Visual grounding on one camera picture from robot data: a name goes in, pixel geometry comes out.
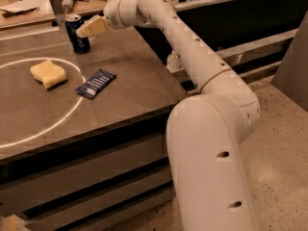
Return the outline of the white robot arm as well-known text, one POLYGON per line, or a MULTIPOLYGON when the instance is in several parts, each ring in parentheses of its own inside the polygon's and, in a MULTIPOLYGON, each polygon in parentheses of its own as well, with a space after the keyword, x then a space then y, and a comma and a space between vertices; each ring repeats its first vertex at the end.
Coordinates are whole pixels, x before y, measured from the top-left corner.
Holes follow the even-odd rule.
POLYGON ((255 130, 260 103, 243 79, 177 15, 170 0, 110 0, 80 29, 161 30, 197 93, 167 121, 167 154, 184 231, 261 231, 239 145, 255 130))

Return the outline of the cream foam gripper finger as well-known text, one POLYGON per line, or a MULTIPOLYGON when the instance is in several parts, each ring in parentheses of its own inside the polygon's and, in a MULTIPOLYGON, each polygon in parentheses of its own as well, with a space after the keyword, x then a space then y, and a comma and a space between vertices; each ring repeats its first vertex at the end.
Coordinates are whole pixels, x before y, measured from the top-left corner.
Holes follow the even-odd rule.
POLYGON ((79 38, 87 38, 92 35, 100 34, 108 30, 108 25, 103 16, 94 15, 91 19, 86 20, 77 30, 79 38))

